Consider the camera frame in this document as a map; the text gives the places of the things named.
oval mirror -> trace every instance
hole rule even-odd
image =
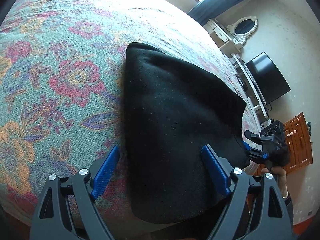
[[[251,19],[246,19],[240,22],[235,28],[235,34],[241,35],[250,32],[255,25],[255,22]]]

cable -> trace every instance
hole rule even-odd
[[[249,97],[250,97],[250,98],[255,98],[255,99],[259,100],[259,101],[263,104],[263,102],[262,102],[260,99],[256,98],[256,97],[253,97],[253,96],[249,96]],[[264,106],[265,109],[267,109],[268,111],[272,111],[272,105],[271,105],[271,103],[268,103],[267,105],[270,105],[271,109],[268,109],[266,106]]]

brown wooden cabinet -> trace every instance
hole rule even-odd
[[[284,123],[284,132],[290,151],[290,163],[284,167],[287,174],[312,164],[311,142],[303,113]],[[260,165],[255,175],[260,175],[263,167]]]

floral bedspread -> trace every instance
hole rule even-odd
[[[214,73],[246,98],[204,28],[164,0],[17,0],[0,27],[0,201],[11,215],[30,225],[50,174],[73,175],[119,145],[99,211],[116,236],[160,228],[132,215],[126,187],[122,82],[133,41]],[[257,132],[249,108],[245,129]]]

flat screen tv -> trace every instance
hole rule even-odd
[[[246,66],[266,104],[291,90],[281,72],[265,52],[250,60]]]

